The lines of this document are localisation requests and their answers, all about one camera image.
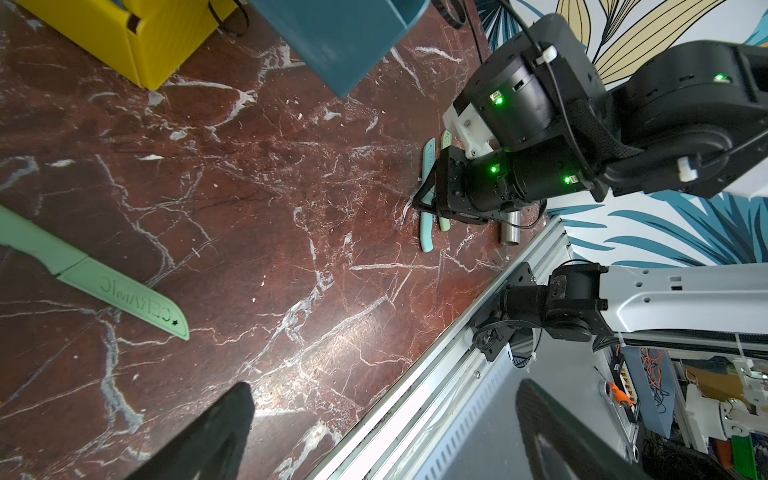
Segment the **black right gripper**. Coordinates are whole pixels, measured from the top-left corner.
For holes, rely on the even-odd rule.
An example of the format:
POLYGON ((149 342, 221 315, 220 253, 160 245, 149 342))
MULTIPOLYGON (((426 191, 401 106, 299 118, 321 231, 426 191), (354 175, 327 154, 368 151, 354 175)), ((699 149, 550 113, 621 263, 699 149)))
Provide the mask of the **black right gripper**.
POLYGON ((499 148, 475 159, 451 146, 435 165, 433 207, 439 216, 467 224, 501 221, 503 212, 529 207, 543 216, 550 200, 583 191, 590 180, 586 154, 568 140, 499 148), (440 189, 443 169, 446 192, 440 189))

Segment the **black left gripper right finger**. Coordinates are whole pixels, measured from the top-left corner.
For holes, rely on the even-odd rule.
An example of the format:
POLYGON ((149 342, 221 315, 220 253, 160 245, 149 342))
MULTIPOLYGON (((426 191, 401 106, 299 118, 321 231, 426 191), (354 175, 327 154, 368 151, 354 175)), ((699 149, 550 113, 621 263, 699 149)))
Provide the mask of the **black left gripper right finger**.
POLYGON ((525 452, 534 479, 646 479, 535 381, 516 394, 525 452))

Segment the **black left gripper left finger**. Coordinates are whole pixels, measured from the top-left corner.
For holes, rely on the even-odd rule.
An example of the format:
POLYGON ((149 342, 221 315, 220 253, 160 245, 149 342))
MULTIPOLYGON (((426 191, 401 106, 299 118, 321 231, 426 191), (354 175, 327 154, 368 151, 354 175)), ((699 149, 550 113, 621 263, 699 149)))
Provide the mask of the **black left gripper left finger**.
POLYGON ((129 477, 237 478, 254 412, 250 386, 236 383, 129 477))

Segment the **teal drawer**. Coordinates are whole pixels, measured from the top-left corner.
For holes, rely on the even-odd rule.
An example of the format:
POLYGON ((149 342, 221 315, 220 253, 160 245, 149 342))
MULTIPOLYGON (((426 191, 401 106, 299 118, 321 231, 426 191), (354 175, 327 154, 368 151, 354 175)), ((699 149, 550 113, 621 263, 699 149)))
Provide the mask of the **teal drawer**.
POLYGON ((430 2, 265 0, 250 4, 343 98, 418 23, 430 2))

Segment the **yellow bottom drawer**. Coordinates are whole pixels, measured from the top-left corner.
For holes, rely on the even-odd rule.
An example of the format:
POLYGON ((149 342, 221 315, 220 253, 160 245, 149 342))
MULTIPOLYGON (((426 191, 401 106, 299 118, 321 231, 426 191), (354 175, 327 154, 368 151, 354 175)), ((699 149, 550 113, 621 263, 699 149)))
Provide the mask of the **yellow bottom drawer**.
POLYGON ((208 1, 18 4, 134 84, 156 90, 218 29, 208 1))

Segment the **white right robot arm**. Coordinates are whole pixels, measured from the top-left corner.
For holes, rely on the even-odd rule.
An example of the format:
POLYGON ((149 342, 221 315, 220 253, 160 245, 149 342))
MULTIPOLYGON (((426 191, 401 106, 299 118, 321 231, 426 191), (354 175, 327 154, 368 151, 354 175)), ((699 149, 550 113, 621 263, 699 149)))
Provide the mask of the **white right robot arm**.
MULTIPOLYGON (((503 222, 588 192, 594 200, 679 192, 710 200, 767 157, 767 51, 710 40, 654 54, 607 89, 567 21, 524 27, 470 78, 444 115, 458 138, 415 195, 424 212, 503 222)), ((560 340, 767 355, 767 266, 679 269, 572 260, 544 285, 507 280, 472 317, 488 359, 522 330, 560 340)))

